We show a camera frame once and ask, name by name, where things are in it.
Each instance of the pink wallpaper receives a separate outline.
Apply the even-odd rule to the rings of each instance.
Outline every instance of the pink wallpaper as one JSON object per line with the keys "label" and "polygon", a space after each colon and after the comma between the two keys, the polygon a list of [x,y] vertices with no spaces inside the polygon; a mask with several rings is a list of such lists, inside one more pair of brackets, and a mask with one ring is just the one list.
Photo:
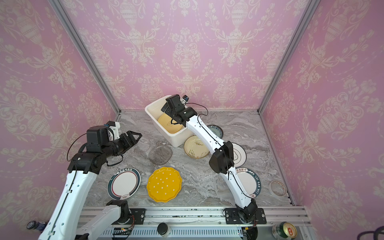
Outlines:
{"label": "pink wallpaper", "polygon": [[382,9],[322,0],[263,115],[320,240],[384,223]]}
{"label": "pink wallpaper", "polygon": [[122,109],[256,109],[308,0],[62,0]]}
{"label": "pink wallpaper", "polygon": [[115,114],[46,0],[0,1],[0,23],[1,238],[37,239],[25,226],[50,219],[69,145]]}

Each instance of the metal corner post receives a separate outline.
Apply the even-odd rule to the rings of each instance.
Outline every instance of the metal corner post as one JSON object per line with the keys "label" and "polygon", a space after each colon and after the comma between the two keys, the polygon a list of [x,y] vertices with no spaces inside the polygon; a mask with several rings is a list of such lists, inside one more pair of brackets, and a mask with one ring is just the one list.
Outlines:
{"label": "metal corner post", "polygon": [[258,109],[258,113],[260,115],[263,114],[263,112],[267,106],[267,103],[268,103],[269,99],[271,98],[273,91],[275,90],[275,88],[279,82],[279,79],[281,78],[281,75],[284,73],[284,70],[285,70],[286,66],[288,65],[289,60],[291,59],[297,45],[299,44],[299,41],[300,41],[301,37],[303,36],[304,31],[307,28],[308,23],[310,22],[317,6],[319,5],[319,2],[320,2],[320,0],[309,0],[308,1],[308,4],[305,8],[305,11],[304,11],[303,15],[301,16],[301,19],[300,19],[300,21],[299,21],[298,25],[296,26],[296,29],[293,33],[292,39],[289,42],[288,47],[285,50],[283,57],[281,58],[281,61],[279,63],[279,66],[277,67],[275,75],[272,78],[271,84],[269,85],[269,87],[268,87],[268,89],[267,89],[267,91],[263,97],[263,100],[260,104],[260,107]]}
{"label": "metal corner post", "polygon": [[62,23],[62,25],[65,28],[66,32],[68,33],[69,37],[72,39],[73,44],[76,46],[76,49],[79,51],[84,62],[87,64],[90,72],[92,73],[95,80],[99,84],[101,91],[104,93],[109,104],[112,106],[114,112],[116,113],[116,115],[119,115],[121,112],[121,109],[120,109],[118,103],[116,102],[114,96],[112,95],[111,91],[109,90],[107,84],[103,80],[103,77],[102,77],[100,71],[97,69],[94,61],[92,60],[91,55],[89,54],[87,48],[85,47],[83,41],[81,40],[79,33],[77,32],[71,19],[69,18],[68,13],[65,10],[65,8],[63,7],[61,1],[60,0],[48,0],[48,2],[51,4],[53,10],[55,11],[57,17],[59,18],[60,22]]}

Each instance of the marble tabletop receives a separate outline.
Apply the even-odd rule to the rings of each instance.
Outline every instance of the marble tabletop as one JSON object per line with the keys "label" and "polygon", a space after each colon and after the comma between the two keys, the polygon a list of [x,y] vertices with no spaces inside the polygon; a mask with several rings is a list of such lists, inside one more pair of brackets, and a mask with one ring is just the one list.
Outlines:
{"label": "marble tabletop", "polygon": [[[281,180],[281,173],[277,168],[266,134],[259,115],[254,111],[222,111],[209,112],[202,116],[205,124],[216,124],[224,131],[223,140],[230,140],[241,145],[247,153],[247,160],[242,167],[252,169],[260,178],[262,189],[255,198],[259,206],[290,205],[288,197],[273,196],[269,183]],[[100,174],[92,185],[87,196],[85,206],[105,206],[111,200],[107,192],[108,181],[119,169],[133,167],[140,172],[141,184],[137,192],[128,198],[129,206],[225,206],[234,205],[235,201],[228,186],[219,174],[209,166],[211,154],[193,159],[184,152],[184,145],[172,147],[154,127],[150,117],[143,111],[123,112],[120,130],[134,131],[142,134],[136,146],[124,154],[122,163],[107,167],[103,165]],[[148,155],[157,144],[168,145],[172,149],[170,160],[158,166],[153,164]],[[109,163],[119,161],[120,157],[108,159]],[[167,203],[157,203],[149,196],[146,189],[149,176],[161,167],[173,167],[180,172],[182,188],[176,198]]]}

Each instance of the cream plate with plant pattern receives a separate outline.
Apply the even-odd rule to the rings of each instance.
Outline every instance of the cream plate with plant pattern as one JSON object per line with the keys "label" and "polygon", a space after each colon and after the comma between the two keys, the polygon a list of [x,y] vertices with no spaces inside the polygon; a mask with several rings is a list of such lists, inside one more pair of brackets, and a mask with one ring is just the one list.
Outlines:
{"label": "cream plate with plant pattern", "polygon": [[202,158],[209,153],[208,148],[198,136],[192,136],[185,141],[184,151],[192,158]]}

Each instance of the white plastic container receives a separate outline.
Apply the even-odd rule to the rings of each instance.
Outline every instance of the white plastic container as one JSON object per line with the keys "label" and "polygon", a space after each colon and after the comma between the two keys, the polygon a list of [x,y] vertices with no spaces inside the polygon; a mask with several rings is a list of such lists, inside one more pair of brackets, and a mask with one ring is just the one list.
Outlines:
{"label": "white plastic container", "polygon": [[167,102],[166,98],[170,96],[171,95],[166,95],[152,102],[151,104],[145,107],[145,112],[151,117],[156,129],[168,140],[168,142],[171,143],[171,145],[174,147],[179,147],[189,137],[194,135],[193,132],[186,129],[185,127],[182,127],[181,130],[177,133],[171,134],[167,130],[165,130],[165,128],[163,128],[163,126],[161,126],[160,123],[157,121],[157,119],[163,114],[161,108]]}

